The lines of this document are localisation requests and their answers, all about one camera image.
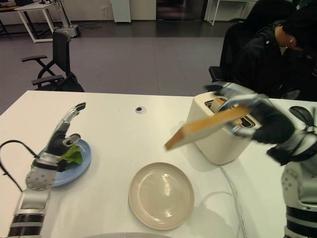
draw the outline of ceramic plate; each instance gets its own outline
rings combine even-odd
[[[129,190],[130,206],[136,217],[158,230],[173,229],[185,222],[193,211],[194,199],[189,179],[167,163],[143,167]]]
[[[68,184],[75,179],[77,179],[79,176],[81,176],[84,171],[89,167],[91,162],[91,149],[88,143],[82,139],[80,139],[76,145],[80,147],[80,153],[83,156],[83,163],[81,165],[77,165],[75,163],[69,164],[67,170],[63,172],[56,172],[56,178],[55,183],[52,185],[52,187],[61,186],[64,184]]]

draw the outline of black jacket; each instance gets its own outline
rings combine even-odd
[[[282,55],[275,39],[277,21],[262,30],[237,55],[230,74],[230,81],[251,88],[273,98],[299,89],[304,92],[307,85],[315,82],[312,71],[316,59],[308,59],[301,51],[287,49]],[[317,98],[312,91],[312,98]]]

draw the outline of white desk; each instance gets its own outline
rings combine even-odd
[[[21,7],[18,7],[16,8],[15,10],[18,11],[19,13],[19,16],[26,28],[26,30],[29,32],[30,34],[30,37],[32,38],[32,41],[34,43],[37,43],[37,42],[52,42],[53,39],[35,39],[27,22],[26,22],[26,19],[24,17],[24,15],[22,14],[22,12],[28,12],[28,11],[42,11],[44,16],[45,16],[45,19],[50,27],[50,30],[51,32],[53,33],[53,31],[55,30],[54,28],[54,25],[53,25],[53,22],[52,22],[52,19],[51,19],[51,16],[50,16],[50,13],[48,11],[48,8],[53,6],[54,3],[51,3],[51,4],[40,4],[39,2],[34,2],[32,4],[29,4],[29,5],[25,5],[25,6],[21,6]]]
[[[221,1],[235,1],[235,2],[239,1],[239,2],[244,2],[243,10],[242,10],[241,15],[240,15],[240,17],[243,17],[244,13],[246,12],[246,7],[247,7],[248,2],[255,2],[255,1],[258,1],[258,0],[212,0],[212,3],[217,2],[216,10],[214,12],[213,20],[212,20],[212,23],[211,23],[212,26],[214,26],[214,21],[216,20],[219,4],[220,4]]]
[[[192,97],[28,91],[0,117],[0,142],[18,139],[39,152],[56,124],[74,105],[87,102],[68,134],[79,133],[92,148],[90,168],[76,181],[52,190],[44,238],[82,238],[111,232],[160,233],[172,238],[237,238],[238,220],[220,169],[193,144],[166,153],[163,144],[186,120]],[[316,103],[272,100],[284,108]],[[145,114],[135,113],[144,106]],[[298,126],[303,126],[294,119]],[[265,155],[270,146],[252,143],[240,159],[224,166],[239,192],[250,238],[281,238],[286,222],[282,168]],[[9,144],[1,159],[25,188],[32,156]],[[193,214],[170,231],[143,225],[128,205],[130,181],[143,166],[167,162],[180,168],[195,192]],[[0,237],[8,232],[19,191],[0,176]]]

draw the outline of chair armrest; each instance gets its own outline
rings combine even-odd
[[[26,57],[22,58],[22,62],[30,61],[30,60],[40,60],[40,59],[46,59],[47,56],[31,56],[31,57]]]
[[[41,86],[42,83],[48,83],[48,82],[52,83],[52,82],[63,80],[63,79],[64,79],[63,75],[54,75],[54,76],[38,78],[36,80],[33,80],[32,84]]]
[[[212,82],[225,81],[222,69],[219,66],[210,66],[209,73],[212,78]]]
[[[231,20],[229,20],[229,22],[235,22],[235,21],[245,22],[246,19],[243,19],[243,18],[232,18]]]

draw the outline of doorway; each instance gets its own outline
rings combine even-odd
[[[208,0],[157,0],[157,20],[203,20]]]

